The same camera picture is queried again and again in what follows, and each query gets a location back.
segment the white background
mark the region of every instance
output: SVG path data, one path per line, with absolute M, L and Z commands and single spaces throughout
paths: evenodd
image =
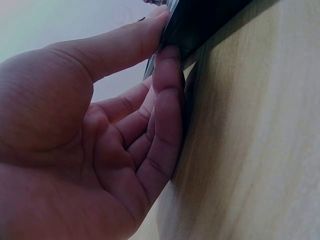
M 48 44 L 90 37 L 136 22 L 152 9 L 142 0 L 0 0 L 0 62 Z M 139 83 L 146 61 L 100 80 L 92 101 Z

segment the wooden surface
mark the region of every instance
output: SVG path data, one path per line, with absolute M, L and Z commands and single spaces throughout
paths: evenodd
M 256 0 L 204 47 L 175 176 L 132 240 L 319 240 L 320 1 Z

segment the hand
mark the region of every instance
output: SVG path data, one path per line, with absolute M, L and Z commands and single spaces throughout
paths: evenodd
M 181 147 L 179 51 L 160 52 L 152 78 L 90 102 L 94 82 L 156 51 L 168 16 L 162 6 L 0 65 L 0 239 L 115 240 L 137 230 Z

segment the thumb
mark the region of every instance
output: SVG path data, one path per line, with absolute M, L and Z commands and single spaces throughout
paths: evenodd
M 77 60 L 96 82 L 150 58 L 157 50 L 169 14 L 168 7 L 162 5 L 141 21 L 98 36 L 54 43 L 46 49 Z

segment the finger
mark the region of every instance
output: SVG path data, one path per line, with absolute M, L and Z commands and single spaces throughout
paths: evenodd
M 98 36 L 54 43 L 45 49 L 76 60 L 75 70 L 86 70 L 96 82 L 150 58 L 159 45 L 168 17 L 169 10 L 163 5 L 142 21 Z
M 146 132 L 141 137 L 139 137 L 139 139 L 137 139 L 133 144 L 131 144 L 127 149 L 127 152 L 131 155 L 134 161 L 136 170 L 139 169 L 143 160 L 146 159 L 148 152 L 150 150 L 150 147 L 152 145 L 152 142 L 154 140 L 154 137 L 155 137 L 155 109 L 153 108 Z
M 151 85 L 152 78 L 148 77 L 125 93 L 114 98 L 96 102 L 95 104 L 105 112 L 110 123 L 116 123 L 140 108 Z
M 123 138 L 124 149 L 146 132 L 154 106 L 155 93 L 151 87 L 141 107 L 114 125 Z
M 182 142 L 182 118 L 179 93 L 166 88 L 154 107 L 155 136 L 150 151 L 136 172 L 152 205 L 171 178 Z
M 182 71 L 180 68 L 180 53 L 176 47 L 166 47 L 156 57 L 156 65 L 153 73 L 153 83 L 156 85 L 156 92 L 163 90 L 164 88 L 176 88 L 181 92 L 180 104 L 184 104 L 183 85 L 181 82 Z M 134 121 L 131 122 L 132 129 L 137 129 L 134 125 Z M 131 154 L 136 167 L 141 165 L 141 162 L 146 158 L 148 151 L 151 147 L 154 131 L 154 115 L 150 118 L 147 131 L 140 129 L 136 131 L 135 136 L 139 138 L 127 149 Z

